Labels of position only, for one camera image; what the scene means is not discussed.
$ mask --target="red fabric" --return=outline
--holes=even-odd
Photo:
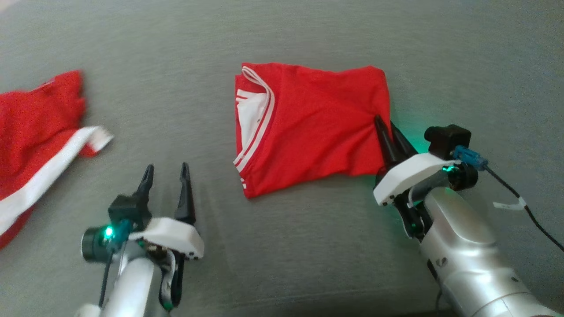
[[[81,73],[72,71],[32,91],[0,94],[0,200],[21,189],[80,128],[85,111],[81,89]],[[95,153],[87,146],[81,154]],[[21,230],[31,210],[0,232],[0,249]]]
[[[263,122],[266,132],[240,171],[247,198],[335,173],[377,174],[383,167],[374,127],[377,115],[390,126],[382,70],[367,66],[334,73],[278,63],[243,66],[254,70],[275,97],[272,117]],[[238,89],[265,93],[243,74],[235,77],[236,94]],[[240,153],[237,115],[236,126]]]

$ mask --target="robotic arm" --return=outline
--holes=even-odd
[[[379,117],[375,124],[387,173],[374,197],[379,205],[396,207],[407,236],[419,241],[429,271],[457,314],[558,316],[521,282],[487,223],[456,193],[474,186],[478,170],[487,168],[486,160],[468,150],[470,131],[430,127],[425,132],[429,153],[418,154],[393,124],[393,140]]]
[[[204,242],[196,229],[188,164],[182,164],[182,189],[174,218],[152,218],[147,208],[153,184],[153,165],[132,195],[118,195],[108,208],[111,224],[89,228],[82,237],[82,256],[105,262],[98,305],[86,304],[75,317],[168,316],[182,296],[184,263],[204,256]],[[104,302],[111,263],[119,263],[118,277]]]

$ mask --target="gray fabric surface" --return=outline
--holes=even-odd
[[[430,311],[437,287],[372,178],[342,176],[247,200],[235,156],[233,76],[278,61],[386,74],[392,117],[425,149],[456,123],[564,240],[563,8],[538,1],[40,1],[0,15],[0,91],[83,69],[86,124],[116,136],[77,159],[0,252],[0,315],[69,316],[97,302],[103,265],[80,237],[107,221],[155,164],[149,206],[172,215],[190,164],[206,256],[190,263],[177,316],[399,315]],[[564,311],[563,255],[490,177],[465,194],[529,288]]]

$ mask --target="white inner fabric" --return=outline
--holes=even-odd
[[[237,115],[241,128],[242,151],[245,151],[252,141],[254,132],[257,131],[261,123],[262,115],[266,109],[266,94],[250,93],[238,89],[237,98],[235,100],[237,101]]]
[[[113,135],[101,126],[83,127],[76,131],[65,146],[48,160],[22,188],[0,200],[0,234],[8,230],[21,214],[43,196],[86,143],[93,150],[99,151],[112,138]]]
[[[257,73],[254,70],[250,69],[247,66],[244,66],[243,69],[241,70],[241,72],[247,80],[249,80],[252,83],[256,83],[257,85],[262,86],[266,90],[266,93],[264,94],[264,101],[259,102],[258,103],[259,105],[254,106],[254,108],[257,111],[249,111],[249,112],[252,112],[252,113],[255,113],[255,114],[258,113],[259,116],[256,119],[254,119],[254,116],[253,116],[253,120],[257,125],[252,125],[250,130],[248,130],[248,131],[250,131],[250,133],[248,135],[246,135],[247,144],[243,143],[244,139],[242,138],[243,134],[241,133],[241,138],[242,138],[241,143],[242,143],[243,149],[237,155],[237,158],[235,158],[235,161],[233,162],[235,164],[235,167],[237,168],[237,170],[239,172],[241,172],[243,170],[243,168],[245,168],[246,164],[249,162],[249,159],[253,156],[254,152],[257,150],[257,147],[260,144],[261,139],[263,138],[263,136],[265,134],[266,128],[268,127],[270,119],[272,118],[272,113],[274,111],[274,104],[275,104],[274,92],[272,91],[272,89],[270,89],[269,85],[267,83],[265,83],[265,81],[262,80],[262,78],[260,78],[259,75],[257,75]],[[251,94],[251,93],[246,92],[246,91],[241,91],[241,92],[243,94]],[[244,99],[250,99],[252,97],[253,96],[250,96],[250,95],[247,96],[247,97],[242,95],[241,97],[237,97],[237,98],[239,98],[239,100],[237,100],[237,101],[241,102]]]

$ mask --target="folded red shirt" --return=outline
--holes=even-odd
[[[340,173],[377,174],[374,118],[390,126],[381,69],[326,72],[244,63],[235,76],[237,158],[247,198]]]
[[[0,94],[0,249],[21,230],[32,206],[77,154],[94,156],[112,135],[80,127],[82,76],[55,76],[32,91]]]

